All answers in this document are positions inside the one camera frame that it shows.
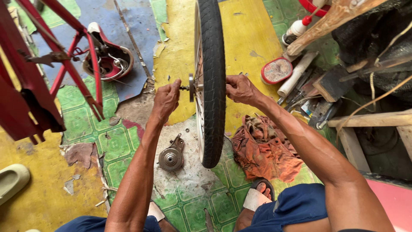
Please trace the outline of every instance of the pvc pipe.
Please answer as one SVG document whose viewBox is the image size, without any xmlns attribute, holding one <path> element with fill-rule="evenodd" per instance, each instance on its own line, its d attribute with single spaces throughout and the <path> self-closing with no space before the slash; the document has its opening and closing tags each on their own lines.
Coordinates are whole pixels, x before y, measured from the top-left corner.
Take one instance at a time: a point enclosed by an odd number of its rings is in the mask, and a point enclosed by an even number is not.
<svg viewBox="0 0 412 232">
<path fill-rule="evenodd" d="M 319 54 L 319 51 L 316 52 L 307 52 L 296 67 L 293 69 L 292 75 L 283 83 L 279 88 L 278 94 L 281 97 L 286 97 L 290 94 L 292 89 L 295 87 L 297 81 L 302 76 L 303 72 L 307 69 L 313 59 Z"/>
</svg>

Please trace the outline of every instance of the foot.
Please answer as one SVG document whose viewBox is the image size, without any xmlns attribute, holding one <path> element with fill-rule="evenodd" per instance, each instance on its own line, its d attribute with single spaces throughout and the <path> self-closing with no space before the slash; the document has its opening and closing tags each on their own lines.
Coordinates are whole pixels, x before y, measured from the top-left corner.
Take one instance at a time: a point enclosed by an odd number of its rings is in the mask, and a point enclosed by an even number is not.
<svg viewBox="0 0 412 232">
<path fill-rule="evenodd" d="M 272 199 L 270 195 L 270 188 L 266 188 L 265 183 L 260 183 L 256 187 L 256 190 L 261 192 L 265 197 Z M 250 209 L 247 209 L 247 208 L 243 209 L 243 211 L 240 212 L 239 217 L 236 220 L 236 224 L 234 225 L 234 231 L 239 231 L 241 229 L 244 229 L 250 226 L 252 223 L 252 218 L 254 214 L 255 212 Z"/>
<path fill-rule="evenodd" d="M 164 219 L 159 221 L 159 227 L 161 232 L 176 232 L 175 228 Z"/>
</svg>

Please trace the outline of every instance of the man's left hand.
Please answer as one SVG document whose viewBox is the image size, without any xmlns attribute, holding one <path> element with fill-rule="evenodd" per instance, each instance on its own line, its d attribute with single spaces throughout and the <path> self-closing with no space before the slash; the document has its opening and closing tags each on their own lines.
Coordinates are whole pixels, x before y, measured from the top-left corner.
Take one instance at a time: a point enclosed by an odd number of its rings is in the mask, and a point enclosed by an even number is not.
<svg viewBox="0 0 412 232">
<path fill-rule="evenodd" d="M 159 121 L 162 125 L 169 120 L 170 114 L 179 106 L 179 87 L 181 83 L 180 79 L 176 79 L 173 84 L 157 89 L 152 110 L 153 120 Z"/>
</svg>

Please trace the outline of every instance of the wheel hub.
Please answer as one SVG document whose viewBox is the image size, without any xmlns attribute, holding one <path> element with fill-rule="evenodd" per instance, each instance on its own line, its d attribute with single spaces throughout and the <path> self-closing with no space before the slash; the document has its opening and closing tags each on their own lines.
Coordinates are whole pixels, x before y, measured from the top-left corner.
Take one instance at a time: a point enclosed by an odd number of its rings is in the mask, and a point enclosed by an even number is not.
<svg viewBox="0 0 412 232">
<path fill-rule="evenodd" d="M 194 101 L 194 88 L 195 88 L 195 86 L 194 86 L 194 82 L 193 82 L 193 73 L 189 73 L 189 85 L 188 86 L 181 86 L 179 89 L 189 91 L 190 102 Z"/>
<path fill-rule="evenodd" d="M 182 134 L 178 134 L 172 145 L 163 150 L 159 155 L 160 167 L 168 172 L 174 172 L 183 167 L 183 146 L 185 142 L 180 138 Z"/>
</svg>

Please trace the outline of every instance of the red bottle cap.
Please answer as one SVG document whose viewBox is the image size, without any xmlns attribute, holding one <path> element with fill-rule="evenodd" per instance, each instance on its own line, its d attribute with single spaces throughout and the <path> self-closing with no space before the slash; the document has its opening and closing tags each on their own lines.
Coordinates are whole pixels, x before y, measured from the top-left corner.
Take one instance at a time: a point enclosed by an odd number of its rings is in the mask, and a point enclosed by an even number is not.
<svg viewBox="0 0 412 232">
<path fill-rule="evenodd" d="M 311 22 L 312 22 L 312 17 L 311 16 L 305 16 L 302 19 L 302 24 L 305 25 L 305 26 L 309 25 L 309 23 L 311 23 Z"/>
</svg>

